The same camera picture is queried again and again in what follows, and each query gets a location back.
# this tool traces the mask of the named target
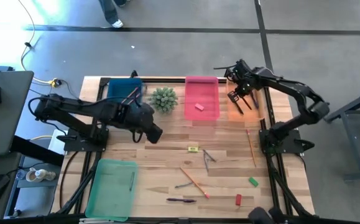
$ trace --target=black desk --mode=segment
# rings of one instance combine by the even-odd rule
[[[62,165],[62,155],[15,136],[32,78],[33,72],[0,72],[0,174],[18,168],[21,155],[57,166]],[[0,219],[6,211],[15,174],[11,173],[10,184],[0,199]]]

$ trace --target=wooden board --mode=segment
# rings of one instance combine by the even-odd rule
[[[99,79],[100,77],[85,77],[80,93],[82,100],[96,100]],[[151,144],[144,136],[141,142],[136,144],[132,142],[129,131],[110,128],[107,150],[103,153],[103,158],[136,161],[139,165],[139,179],[132,217],[246,218],[254,207],[260,206],[267,210],[272,207],[267,165],[259,149],[260,123],[228,121],[226,84],[219,84],[220,117],[217,121],[188,121],[184,118],[185,86],[183,83],[148,83],[147,85],[148,90],[143,97],[144,100],[148,99],[157,87],[165,86],[173,87],[179,98],[179,105],[172,114],[156,113],[154,115],[155,123],[164,130],[160,141],[157,144]],[[291,118],[287,95],[272,91],[271,97],[277,121]],[[266,117],[265,102],[262,97],[259,98]],[[248,120],[257,120],[259,114],[261,113],[253,113],[256,119]],[[89,117],[77,117],[83,122],[91,122]],[[251,132],[257,167],[254,167],[251,157],[246,128]],[[188,152],[188,146],[199,146],[217,160],[216,163],[209,163],[209,173],[205,169],[203,153]],[[71,153],[65,156],[63,168],[70,156]],[[84,158],[85,153],[79,152],[68,168],[63,184],[63,203],[78,187]],[[313,212],[302,162],[293,155],[284,156],[284,162],[289,187],[305,208]],[[189,182],[179,169],[180,166],[187,170],[210,194],[210,199],[204,198],[195,186],[174,188],[176,185]],[[255,178],[259,186],[251,185],[248,181],[249,177]],[[59,209],[60,187],[58,185],[55,193],[52,212]],[[86,208],[89,191],[90,184],[85,190],[82,211]],[[236,194],[242,195],[240,207],[235,205]],[[166,198],[169,197],[192,198],[197,200],[197,203],[167,202]]]

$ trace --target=green plastic tray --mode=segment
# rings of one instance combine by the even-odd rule
[[[101,159],[87,203],[86,217],[126,221],[131,216],[137,175],[138,166],[133,161]]]

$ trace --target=green eraser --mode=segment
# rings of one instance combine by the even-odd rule
[[[253,177],[250,177],[250,178],[249,178],[249,181],[250,181],[250,183],[252,183],[252,185],[254,185],[255,187],[257,187],[257,186],[259,185],[259,183],[258,183],[256,180],[254,180]]]

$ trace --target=sneaker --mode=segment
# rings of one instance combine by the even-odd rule
[[[114,28],[120,28],[120,27],[123,26],[123,23],[122,23],[122,21],[120,19],[118,19],[118,21],[116,21],[114,24],[112,24],[112,26]]]

